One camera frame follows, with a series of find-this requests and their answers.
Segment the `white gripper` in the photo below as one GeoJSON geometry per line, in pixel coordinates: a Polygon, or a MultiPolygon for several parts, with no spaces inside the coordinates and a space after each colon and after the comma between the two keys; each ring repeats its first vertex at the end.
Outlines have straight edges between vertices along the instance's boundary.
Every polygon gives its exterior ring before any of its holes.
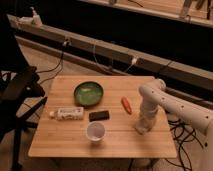
{"type": "Polygon", "coordinates": [[[141,108],[139,114],[139,124],[142,127],[153,127],[156,122],[157,109],[141,108]]]}

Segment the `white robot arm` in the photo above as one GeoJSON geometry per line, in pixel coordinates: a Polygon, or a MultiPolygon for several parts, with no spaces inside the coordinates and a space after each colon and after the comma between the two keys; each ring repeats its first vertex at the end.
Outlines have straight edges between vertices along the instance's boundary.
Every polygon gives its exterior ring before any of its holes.
{"type": "Polygon", "coordinates": [[[174,97],[165,90],[166,84],[162,79],[154,79],[139,87],[143,100],[135,129],[140,134],[150,131],[156,123],[158,107],[161,106],[206,136],[207,146],[201,157],[199,171],[213,171],[213,110],[174,97]]]}

